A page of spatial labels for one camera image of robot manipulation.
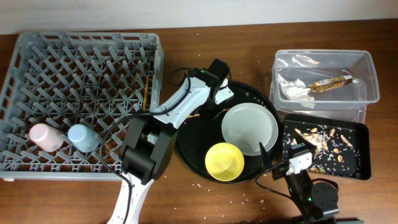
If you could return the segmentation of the white tissue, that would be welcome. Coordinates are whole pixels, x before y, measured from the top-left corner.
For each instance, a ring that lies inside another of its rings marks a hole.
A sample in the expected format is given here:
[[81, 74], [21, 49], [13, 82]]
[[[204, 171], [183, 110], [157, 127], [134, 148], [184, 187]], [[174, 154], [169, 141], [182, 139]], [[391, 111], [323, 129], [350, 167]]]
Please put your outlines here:
[[282, 93], [288, 100], [293, 101], [314, 101], [314, 97], [310, 96], [310, 89], [307, 88], [303, 81], [296, 79], [288, 81], [280, 74], [277, 75], [277, 81], [280, 85]]

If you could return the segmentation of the blue plastic cup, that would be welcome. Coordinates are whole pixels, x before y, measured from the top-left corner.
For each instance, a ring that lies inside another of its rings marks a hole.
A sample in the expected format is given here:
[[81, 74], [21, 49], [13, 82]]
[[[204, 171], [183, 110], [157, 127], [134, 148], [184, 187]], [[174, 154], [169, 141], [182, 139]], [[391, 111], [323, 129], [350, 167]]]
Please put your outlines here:
[[83, 124], [75, 124], [68, 130], [68, 139], [80, 151], [84, 153], [94, 151], [99, 142], [95, 138], [97, 133]]

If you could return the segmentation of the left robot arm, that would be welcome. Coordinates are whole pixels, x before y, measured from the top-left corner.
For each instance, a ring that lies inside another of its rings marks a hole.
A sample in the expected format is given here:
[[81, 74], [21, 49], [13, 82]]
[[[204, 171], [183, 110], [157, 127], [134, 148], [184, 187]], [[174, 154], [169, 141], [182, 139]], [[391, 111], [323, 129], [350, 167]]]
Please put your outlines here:
[[218, 116], [220, 104], [233, 97], [230, 81], [227, 63], [216, 58], [208, 68], [188, 69], [182, 86], [158, 108], [117, 122], [127, 122], [128, 130], [119, 150], [121, 190], [109, 223], [139, 221], [149, 188], [171, 160], [180, 125], [193, 114], [205, 119]]

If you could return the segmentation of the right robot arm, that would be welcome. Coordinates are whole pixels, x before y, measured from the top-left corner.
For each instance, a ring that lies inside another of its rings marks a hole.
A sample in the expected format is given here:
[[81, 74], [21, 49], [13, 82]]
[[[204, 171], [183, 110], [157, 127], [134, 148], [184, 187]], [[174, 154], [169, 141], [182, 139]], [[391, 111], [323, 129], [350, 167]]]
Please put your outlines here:
[[[273, 165], [262, 143], [259, 144], [263, 159], [262, 172], [255, 183], [262, 189], [291, 200], [301, 213], [293, 218], [295, 223], [336, 223], [338, 208], [338, 184], [328, 179], [311, 179], [307, 169], [313, 164], [317, 147], [295, 134], [297, 144], [288, 149], [288, 158]], [[283, 194], [259, 183], [259, 178], [270, 172], [274, 180], [285, 179], [289, 194]]]

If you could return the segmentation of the wooden chopstick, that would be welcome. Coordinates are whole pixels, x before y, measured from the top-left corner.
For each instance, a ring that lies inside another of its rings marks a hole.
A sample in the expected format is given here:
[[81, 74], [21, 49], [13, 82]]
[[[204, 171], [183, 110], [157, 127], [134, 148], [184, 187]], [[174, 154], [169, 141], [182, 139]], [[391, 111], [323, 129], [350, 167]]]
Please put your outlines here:
[[[221, 110], [220, 112], [224, 112], [224, 111], [228, 111], [228, 110], [229, 110], [229, 109], [223, 109], [223, 110]], [[198, 117], [198, 116], [200, 116], [199, 113], [194, 114], [194, 115], [189, 115], [188, 118], [195, 118], [195, 117]]]
[[142, 109], [144, 111], [146, 111], [146, 108], [147, 108], [148, 91], [149, 91], [149, 80], [150, 80], [150, 77], [147, 76], [145, 90], [144, 90], [144, 100], [143, 100], [143, 104], [142, 104]]

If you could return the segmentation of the pink plastic cup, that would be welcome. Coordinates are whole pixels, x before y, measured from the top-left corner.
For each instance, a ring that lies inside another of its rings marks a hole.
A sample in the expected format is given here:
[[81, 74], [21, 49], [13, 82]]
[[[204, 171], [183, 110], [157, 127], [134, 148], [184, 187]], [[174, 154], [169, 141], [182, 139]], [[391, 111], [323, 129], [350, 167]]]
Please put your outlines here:
[[54, 152], [63, 144], [61, 132], [44, 123], [33, 125], [29, 130], [29, 137], [46, 152]]

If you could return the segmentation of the yellow plastic bowl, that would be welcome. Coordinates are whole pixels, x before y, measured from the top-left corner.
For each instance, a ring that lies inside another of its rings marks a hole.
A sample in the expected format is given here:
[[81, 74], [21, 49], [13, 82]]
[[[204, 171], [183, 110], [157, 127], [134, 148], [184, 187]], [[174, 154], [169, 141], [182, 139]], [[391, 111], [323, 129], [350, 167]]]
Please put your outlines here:
[[227, 142], [213, 145], [205, 156], [207, 172], [222, 182], [238, 178], [243, 172], [244, 164], [244, 156], [240, 149]]

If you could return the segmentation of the gold snack wrapper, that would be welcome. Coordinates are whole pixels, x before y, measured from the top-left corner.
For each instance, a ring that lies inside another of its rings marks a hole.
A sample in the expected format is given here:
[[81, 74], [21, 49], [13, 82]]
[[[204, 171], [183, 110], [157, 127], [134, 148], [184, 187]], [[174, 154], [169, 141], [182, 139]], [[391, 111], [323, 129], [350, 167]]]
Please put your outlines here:
[[351, 75], [319, 80], [308, 86], [311, 92], [321, 93], [350, 84], [353, 81]]

